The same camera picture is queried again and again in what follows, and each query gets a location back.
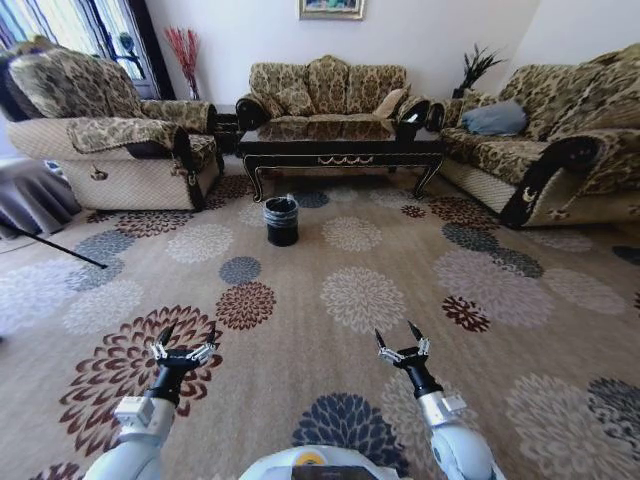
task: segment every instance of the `sofa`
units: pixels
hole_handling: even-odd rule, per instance
[[[249,76],[251,93],[236,103],[238,123],[255,130],[268,121],[377,121],[374,110],[389,92],[407,86],[406,77],[399,65],[349,65],[331,55],[307,65],[256,63]],[[428,112],[425,97],[408,95],[393,119],[415,115],[423,123]]]
[[[85,208],[201,210],[222,173],[207,102],[140,100],[124,69],[56,45],[0,57],[7,133],[54,160]]]
[[[517,136],[474,135],[466,111],[515,99]],[[430,102],[440,174],[511,227],[640,220],[640,44],[579,65],[527,65],[497,95]]]

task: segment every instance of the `armchair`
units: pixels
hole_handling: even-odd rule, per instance
[[[204,207],[224,167],[209,135],[213,105],[141,101],[117,63],[63,48],[11,56],[0,68],[10,140],[56,161],[83,207]]]

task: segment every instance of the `trash can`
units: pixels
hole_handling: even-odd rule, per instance
[[[277,247],[298,241],[298,202],[292,195],[270,198],[264,204],[267,240]]]

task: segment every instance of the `gray cloth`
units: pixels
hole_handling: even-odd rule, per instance
[[[478,135],[517,135],[527,126],[527,114],[515,100],[507,100],[465,112],[462,126]]]
[[[30,233],[53,233],[80,211],[69,184],[42,162],[0,158],[0,219]],[[0,226],[0,238],[16,233]]]

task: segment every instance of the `blue pillow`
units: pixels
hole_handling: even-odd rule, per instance
[[[508,100],[465,112],[462,126],[478,135],[517,135],[527,126],[527,114]]]

